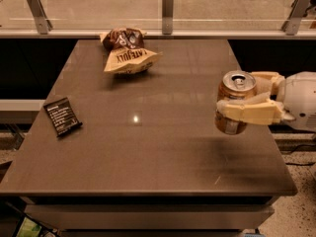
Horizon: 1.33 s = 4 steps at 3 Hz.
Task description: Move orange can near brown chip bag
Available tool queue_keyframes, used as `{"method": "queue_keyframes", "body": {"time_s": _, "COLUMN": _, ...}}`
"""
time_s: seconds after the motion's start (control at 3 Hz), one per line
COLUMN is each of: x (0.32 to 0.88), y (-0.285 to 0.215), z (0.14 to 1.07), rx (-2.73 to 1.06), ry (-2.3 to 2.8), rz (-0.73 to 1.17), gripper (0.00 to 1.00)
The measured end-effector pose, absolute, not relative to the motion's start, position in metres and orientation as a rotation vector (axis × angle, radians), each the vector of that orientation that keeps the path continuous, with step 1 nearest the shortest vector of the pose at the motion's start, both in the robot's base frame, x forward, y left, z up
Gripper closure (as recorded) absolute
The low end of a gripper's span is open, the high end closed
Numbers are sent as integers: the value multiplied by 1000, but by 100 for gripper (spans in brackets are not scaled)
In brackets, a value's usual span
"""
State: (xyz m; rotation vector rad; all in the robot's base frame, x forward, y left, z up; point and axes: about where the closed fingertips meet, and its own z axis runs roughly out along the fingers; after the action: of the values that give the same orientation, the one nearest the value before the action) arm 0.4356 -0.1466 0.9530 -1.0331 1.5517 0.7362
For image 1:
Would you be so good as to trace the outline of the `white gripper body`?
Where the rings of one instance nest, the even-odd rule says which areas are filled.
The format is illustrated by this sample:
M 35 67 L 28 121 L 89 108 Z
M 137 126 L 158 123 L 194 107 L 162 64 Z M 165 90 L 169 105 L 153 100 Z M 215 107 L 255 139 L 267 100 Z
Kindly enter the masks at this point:
M 316 131 L 316 72 L 287 77 L 278 86 L 276 100 L 284 105 L 283 123 L 297 130 Z

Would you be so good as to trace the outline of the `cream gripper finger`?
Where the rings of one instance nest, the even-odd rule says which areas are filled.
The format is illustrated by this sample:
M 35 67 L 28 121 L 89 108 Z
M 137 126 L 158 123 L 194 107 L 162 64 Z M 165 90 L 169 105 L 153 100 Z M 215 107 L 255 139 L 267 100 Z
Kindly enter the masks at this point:
M 225 118 L 250 124 L 278 123 L 285 116 L 283 104 L 272 100 L 269 92 L 246 100 L 220 100 L 216 108 Z
M 251 72 L 251 75 L 256 80 L 257 94 L 269 93 L 271 96 L 276 96 L 278 87 L 285 77 L 274 71 L 256 71 Z

